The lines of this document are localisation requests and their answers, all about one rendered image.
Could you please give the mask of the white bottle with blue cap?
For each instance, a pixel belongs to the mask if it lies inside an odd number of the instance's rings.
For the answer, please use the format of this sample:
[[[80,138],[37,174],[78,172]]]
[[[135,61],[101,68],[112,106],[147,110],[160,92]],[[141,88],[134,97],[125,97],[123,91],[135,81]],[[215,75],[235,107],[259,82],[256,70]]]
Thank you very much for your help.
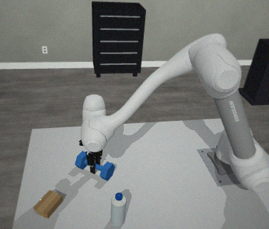
[[[125,209],[127,200],[121,193],[116,193],[115,195],[111,199],[110,221],[114,226],[121,226],[125,222]]]

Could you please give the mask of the small brown block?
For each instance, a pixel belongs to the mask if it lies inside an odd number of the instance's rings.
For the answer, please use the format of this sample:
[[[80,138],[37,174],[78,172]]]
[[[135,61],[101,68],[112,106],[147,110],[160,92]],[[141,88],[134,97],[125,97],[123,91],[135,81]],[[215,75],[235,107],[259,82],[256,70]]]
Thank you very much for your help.
[[[49,190],[33,207],[34,212],[48,219],[62,202],[62,195]]]

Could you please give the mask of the blue dumbbell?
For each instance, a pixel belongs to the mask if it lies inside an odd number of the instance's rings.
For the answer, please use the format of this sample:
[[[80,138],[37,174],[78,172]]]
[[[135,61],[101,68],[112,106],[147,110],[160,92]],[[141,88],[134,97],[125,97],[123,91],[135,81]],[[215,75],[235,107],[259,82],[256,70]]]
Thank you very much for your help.
[[[79,155],[77,155],[75,165],[80,169],[84,169],[86,166],[89,166],[87,163],[87,157],[84,151],[82,151]],[[101,166],[95,163],[95,168],[101,171],[100,177],[102,179],[105,179],[106,181],[108,181],[112,177],[113,172],[115,170],[115,166],[108,161],[105,163],[104,166]]]

